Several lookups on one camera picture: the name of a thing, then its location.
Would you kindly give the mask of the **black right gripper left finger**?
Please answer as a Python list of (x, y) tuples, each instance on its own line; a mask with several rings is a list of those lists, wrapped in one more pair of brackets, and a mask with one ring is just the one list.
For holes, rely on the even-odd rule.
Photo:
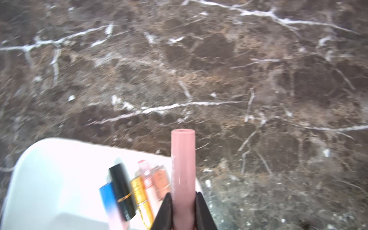
[(162, 205), (152, 224), (151, 230), (171, 230), (173, 221), (173, 204), (171, 193), (167, 193), (164, 197)]

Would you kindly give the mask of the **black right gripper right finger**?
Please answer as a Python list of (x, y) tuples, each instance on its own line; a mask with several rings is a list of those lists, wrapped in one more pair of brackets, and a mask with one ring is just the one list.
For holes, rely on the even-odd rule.
[(195, 197), (195, 227), (197, 230), (217, 230), (211, 212), (201, 192)]

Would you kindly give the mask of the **brown translucent lip gloss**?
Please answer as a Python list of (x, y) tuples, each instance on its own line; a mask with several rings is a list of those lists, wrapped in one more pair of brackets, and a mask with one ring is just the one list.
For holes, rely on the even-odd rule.
[(171, 181), (166, 168), (163, 165), (153, 168), (152, 178), (157, 196), (163, 200), (167, 193), (171, 193)]

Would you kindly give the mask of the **black lipstick tube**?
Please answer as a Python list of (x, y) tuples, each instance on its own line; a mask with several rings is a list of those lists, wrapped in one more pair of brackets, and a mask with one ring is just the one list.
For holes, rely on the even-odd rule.
[(112, 166), (109, 173), (121, 216), (125, 221), (131, 221), (136, 215), (136, 203), (123, 164)]

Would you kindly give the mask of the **gold glitter lipstick tube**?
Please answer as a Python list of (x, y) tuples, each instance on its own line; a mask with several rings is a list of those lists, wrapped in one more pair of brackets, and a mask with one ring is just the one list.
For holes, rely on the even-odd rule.
[(140, 217), (146, 229), (150, 230), (154, 223), (154, 214), (148, 201), (143, 180), (140, 176), (137, 176), (133, 178), (130, 183)]

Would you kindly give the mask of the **blue pink gradient lipstick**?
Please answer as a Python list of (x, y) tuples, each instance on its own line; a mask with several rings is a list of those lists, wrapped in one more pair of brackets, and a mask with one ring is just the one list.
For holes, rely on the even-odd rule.
[(112, 183), (107, 183), (99, 188), (103, 207), (107, 215), (107, 222), (110, 230), (127, 230), (129, 222), (122, 217), (117, 206)]

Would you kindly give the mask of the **clear pink lip gloss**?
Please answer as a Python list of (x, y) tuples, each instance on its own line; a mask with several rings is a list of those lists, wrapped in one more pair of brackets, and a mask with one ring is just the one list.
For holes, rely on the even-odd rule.
[(159, 197), (157, 196), (151, 173), (151, 167), (146, 160), (140, 160), (138, 164), (150, 207), (152, 209), (154, 217), (156, 217), (161, 207), (161, 202)]

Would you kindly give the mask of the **matte pink lipstick tube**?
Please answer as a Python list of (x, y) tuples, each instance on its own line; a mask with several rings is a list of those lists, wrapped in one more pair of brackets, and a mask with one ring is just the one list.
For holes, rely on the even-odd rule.
[(175, 230), (195, 228), (196, 134), (192, 129), (171, 132), (172, 210)]

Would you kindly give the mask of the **white plastic storage box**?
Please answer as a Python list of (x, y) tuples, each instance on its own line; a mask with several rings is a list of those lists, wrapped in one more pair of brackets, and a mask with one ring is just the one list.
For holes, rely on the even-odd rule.
[(4, 201), (3, 230), (143, 230), (139, 214), (125, 222), (108, 215), (100, 188), (109, 168), (125, 166), (128, 178), (138, 161), (171, 170), (169, 157), (141, 151), (51, 138), (30, 146), (19, 158)]

